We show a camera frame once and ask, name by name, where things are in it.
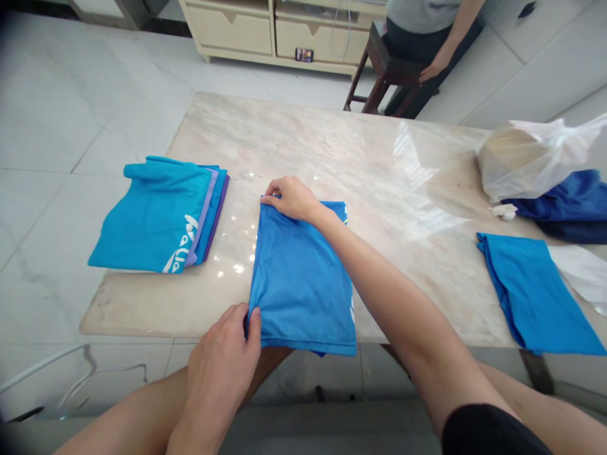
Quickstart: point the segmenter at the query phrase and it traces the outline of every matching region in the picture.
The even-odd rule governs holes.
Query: left hand
[[[184,417],[219,450],[245,397],[261,355],[261,312],[251,314],[248,339],[243,321],[248,305],[232,305],[190,354]]]
[[[425,82],[428,79],[438,76],[441,71],[443,71],[449,65],[452,57],[453,51],[447,49],[447,47],[443,44],[430,66],[420,73],[419,81]]]

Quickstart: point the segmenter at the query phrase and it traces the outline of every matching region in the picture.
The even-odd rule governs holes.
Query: wooden stool
[[[371,30],[369,32],[367,47],[362,55],[362,59],[360,59],[356,75],[352,80],[352,87],[350,87],[350,93],[348,94],[346,104],[343,106],[344,111],[351,111],[350,103],[352,101],[357,101],[365,104],[365,107],[362,108],[364,114],[377,114],[377,107],[386,95],[390,85],[399,85],[401,87],[410,88],[409,93],[394,114],[394,117],[400,117],[419,94],[421,89],[419,73],[421,73],[427,65],[405,61],[391,56],[386,43],[382,39],[384,30],[384,22],[380,20],[373,21],[373,25],[371,25]],[[371,59],[373,69],[377,75],[377,81],[371,90],[371,94],[365,98],[356,96],[354,91],[359,83],[360,74],[365,67],[367,58]]]

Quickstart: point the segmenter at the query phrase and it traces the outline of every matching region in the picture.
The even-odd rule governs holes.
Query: white cord
[[[337,16],[340,13],[342,1],[343,0],[340,0],[339,4],[337,5],[337,9],[335,10],[335,17],[333,18],[333,24],[331,24],[331,35],[329,35],[329,50],[331,51],[331,55],[333,55],[333,57],[340,58],[341,61],[345,61],[346,53],[348,52],[348,48],[350,47],[350,36],[352,35],[352,9],[350,0],[348,0],[348,40],[346,41],[346,49],[343,51],[342,55],[336,55],[335,52],[333,52],[333,30],[335,30],[335,25],[337,24]]]
[[[90,371],[88,373],[86,373],[83,377],[78,379],[74,383],[74,385],[70,387],[70,390],[68,390],[68,392],[63,396],[63,398],[61,398],[59,404],[57,405],[57,409],[61,409],[70,400],[70,398],[72,398],[76,393],[78,393],[78,391],[82,387],[84,387],[84,385],[87,383],[87,381],[90,378],[92,378],[94,375],[99,374],[99,373],[124,372],[124,371],[134,370],[136,368],[143,368],[144,369],[144,384],[147,384],[147,365],[145,363],[139,363],[138,365],[134,365],[132,367],[107,368],[105,370],[97,371],[97,362],[95,362],[95,360],[93,359],[93,357],[90,354],[90,345],[89,344],[77,344],[76,346],[72,346],[68,349],[64,349],[63,351],[48,357],[48,359],[46,359],[46,360],[42,360],[41,362],[36,363],[34,366],[28,368],[21,374],[18,374],[14,378],[12,378],[12,379],[8,380],[7,382],[5,382],[4,384],[0,385],[0,394],[3,394],[8,389],[16,386],[24,379],[33,375],[35,372],[42,370],[47,365],[50,365],[54,361],[59,360],[60,358],[65,357],[66,355],[71,354],[72,352],[77,351],[78,349],[83,350],[84,358],[90,365]]]

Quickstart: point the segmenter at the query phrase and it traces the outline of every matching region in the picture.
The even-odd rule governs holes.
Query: marble table
[[[413,279],[466,344],[516,347],[476,232],[546,237],[528,220],[490,213],[474,159],[486,135],[198,93],[166,156],[219,164],[231,176],[209,259],[176,276],[108,271],[80,330],[201,336],[230,305],[248,301],[259,195],[271,179],[297,175],[318,198],[346,201],[350,229]],[[607,318],[576,298],[605,343]],[[355,317],[360,342],[386,342],[357,294]]]

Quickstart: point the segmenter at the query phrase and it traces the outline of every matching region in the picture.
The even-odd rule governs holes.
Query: dark pants
[[[449,66],[441,73],[422,85],[419,95],[413,100],[411,105],[403,114],[403,118],[414,119],[421,112],[426,103],[436,93],[438,87],[449,75],[453,67],[459,62],[474,40],[482,30],[481,25],[475,20],[470,26],[460,45],[455,49]],[[388,34],[386,35],[386,44],[393,55],[403,60],[414,61],[430,65],[441,46],[447,40],[451,27],[444,28],[434,33],[410,33],[403,30],[388,18]],[[409,89],[399,87],[390,103],[386,108],[386,115],[391,116],[398,110],[399,106],[407,96]]]

